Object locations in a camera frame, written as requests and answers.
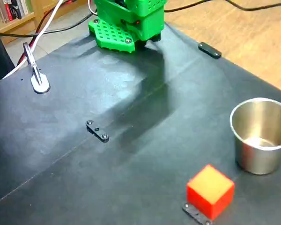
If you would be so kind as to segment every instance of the green robot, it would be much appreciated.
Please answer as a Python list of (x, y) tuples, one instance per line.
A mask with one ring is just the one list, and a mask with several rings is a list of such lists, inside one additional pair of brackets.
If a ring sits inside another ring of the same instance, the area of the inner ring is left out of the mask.
[(160, 40), (166, 0), (95, 0), (98, 18), (89, 22), (99, 47), (133, 52)]

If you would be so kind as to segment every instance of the orange cube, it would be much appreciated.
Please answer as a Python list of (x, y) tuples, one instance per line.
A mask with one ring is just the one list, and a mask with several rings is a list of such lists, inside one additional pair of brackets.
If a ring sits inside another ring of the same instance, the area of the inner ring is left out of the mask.
[(206, 217), (214, 220), (231, 202), (234, 182), (207, 165), (187, 183), (187, 200)]

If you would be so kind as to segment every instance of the wooden floor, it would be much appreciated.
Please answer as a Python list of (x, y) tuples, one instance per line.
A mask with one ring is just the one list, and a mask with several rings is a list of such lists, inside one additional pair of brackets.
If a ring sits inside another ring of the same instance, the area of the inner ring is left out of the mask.
[[(166, 9), (197, 0), (168, 0)], [(244, 7), (258, 7), (281, 0), (234, 0)], [(166, 22), (222, 52), (224, 58), (281, 89), (281, 7), (245, 12), (224, 0), (167, 13)]]

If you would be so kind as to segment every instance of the metal cup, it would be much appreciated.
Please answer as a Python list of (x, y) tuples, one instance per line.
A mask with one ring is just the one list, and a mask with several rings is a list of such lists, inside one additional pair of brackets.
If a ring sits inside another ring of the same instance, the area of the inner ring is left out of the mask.
[(254, 174), (273, 172), (281, 164), (281, 103), (253, 98), (240, 103), (230, 115), (235, 135), (236, 161)]

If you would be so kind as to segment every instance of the black tabletop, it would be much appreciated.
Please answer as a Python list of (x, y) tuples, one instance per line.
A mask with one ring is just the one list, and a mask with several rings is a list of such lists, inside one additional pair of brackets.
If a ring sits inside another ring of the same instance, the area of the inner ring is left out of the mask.
[(48, 93), (33, 92), (28, 68), (0, 82), (0, 225), (196, 224), (181, 206), (206, 164), (236, 184), (215, 224), (281, 224), (281, 167), (243, 172), (229, 127), (238, 103), (281, 91), (168, 25), (132, 54), (86, 35), (37, 63)]

